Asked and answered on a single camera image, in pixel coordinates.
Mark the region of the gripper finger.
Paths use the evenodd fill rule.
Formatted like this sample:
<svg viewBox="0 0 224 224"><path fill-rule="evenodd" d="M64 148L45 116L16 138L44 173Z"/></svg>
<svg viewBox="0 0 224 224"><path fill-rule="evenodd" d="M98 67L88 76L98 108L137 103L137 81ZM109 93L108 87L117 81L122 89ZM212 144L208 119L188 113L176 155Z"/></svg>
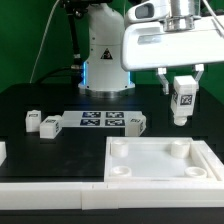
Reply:
<svg viewBox="0 0 224 224"><path fill-rule="evenodd" d="M194 66L194 80L196 82L199 82L203 73L204 73L204 65L203 64L196 64Z"/></svg>
<svg viewBox="0 0 224 224"><path fill-rule="evenodd" d="M166 73L167 73L166 68L158 68L157 72L156 72L156 76L163 87L163 93L165 95L168 95L169 94L169 82L166 79Z"/></svg>

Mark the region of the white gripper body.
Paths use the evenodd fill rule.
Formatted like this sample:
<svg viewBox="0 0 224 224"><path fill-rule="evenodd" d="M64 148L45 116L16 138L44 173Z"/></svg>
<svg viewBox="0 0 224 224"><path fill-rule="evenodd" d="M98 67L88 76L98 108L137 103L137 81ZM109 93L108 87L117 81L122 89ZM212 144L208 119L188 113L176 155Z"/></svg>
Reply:
<svg viewBox="0 0 224 224"><path fill-rule="evenodd" d="M122 67L149 70L224 61L224 30L212 17L195 21L195 28L165 32L159 22L130 25L124 33Z"/></svg>

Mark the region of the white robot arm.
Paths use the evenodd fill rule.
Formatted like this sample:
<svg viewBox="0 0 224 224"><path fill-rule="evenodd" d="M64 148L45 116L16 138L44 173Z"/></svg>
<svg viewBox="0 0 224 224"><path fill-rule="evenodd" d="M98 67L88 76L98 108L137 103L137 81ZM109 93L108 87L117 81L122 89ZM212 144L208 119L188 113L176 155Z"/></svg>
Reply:
<svg viewBox="0 0 224 224"><path fill-rule="evenodd" d="M90 6L80 91L114 98L134 89L132 71L154 69L168 93L168 68L192 65L199 80L206 64L224 62L224 15L202 17L203 1L140 0L124 16L105 3Z"/></svg>

